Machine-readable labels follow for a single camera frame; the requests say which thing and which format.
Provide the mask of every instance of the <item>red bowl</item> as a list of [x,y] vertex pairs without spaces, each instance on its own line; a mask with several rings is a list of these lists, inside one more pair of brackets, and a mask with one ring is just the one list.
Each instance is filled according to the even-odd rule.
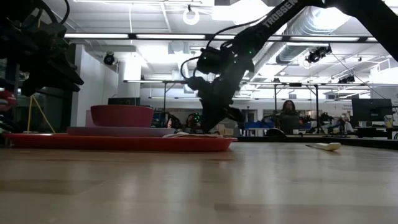
[[155,110],[144,106],[98,105],[91,107],[95,126],[149,128]]

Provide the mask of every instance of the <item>pink plate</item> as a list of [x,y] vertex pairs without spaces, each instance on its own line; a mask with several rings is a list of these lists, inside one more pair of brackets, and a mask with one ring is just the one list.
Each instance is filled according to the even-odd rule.
[[163,137],[173,134],[168,128],[119,128],[119,127],[69,127],[71,136],[113,136],[113,137]]

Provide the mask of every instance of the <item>yellow cable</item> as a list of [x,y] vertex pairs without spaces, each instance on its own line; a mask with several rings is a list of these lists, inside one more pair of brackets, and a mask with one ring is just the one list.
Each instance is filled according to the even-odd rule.
[[32,95],[32,98],[33,98],[33,100],[35,100],[35,102],[36,102],[36,104],[37,104],[37,107],[39,108],[40,112],[42,113],[45,122],[47,122],[47,124],[50,126],[52,132],[55,134],[54,129],[52,128],[52,126],[51,126],[51,124],[49,123],[48,119],[45,117],[44,112],[43,112],[42,109],[40,108],[39,102],[36,100],[36,98],[35,98],[33,95]]
[[33,96],[30,96],[29,117],[27,119],[27,133],[28,134],[29,134],[29,131],[30,131],[30,120],[32,118],[32,102],[33,102]]

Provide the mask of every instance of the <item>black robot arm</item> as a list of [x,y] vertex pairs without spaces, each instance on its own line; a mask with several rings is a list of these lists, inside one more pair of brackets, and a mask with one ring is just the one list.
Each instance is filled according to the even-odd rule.
[[229,107],[239,90],[247,70],[254,71],[252,58],[262,49],[269,37],[307,6],[336,7],[357,18],[380,44],[397,60],[398,47],[391,37],[393,27],[398,27],[398,17],[382,0],[285,0],[268,13],[258,24],[244,29],[233,40],[223,43],[220,49],[207,46],[197,62],[197,70],[219,75],[213,82],[202,77],[191,77],[188,85],[198,91],[203,107],[202,126],[205,132],[224,118],[243,123],[240,110]]

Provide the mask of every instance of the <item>red tray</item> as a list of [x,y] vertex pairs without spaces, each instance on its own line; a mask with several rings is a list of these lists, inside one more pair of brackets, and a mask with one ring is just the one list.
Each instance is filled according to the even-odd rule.
[[227,151],[235,138],[137,138],[70,136],[67,134],[5,134],[14,148],[127,150],[164,152]]

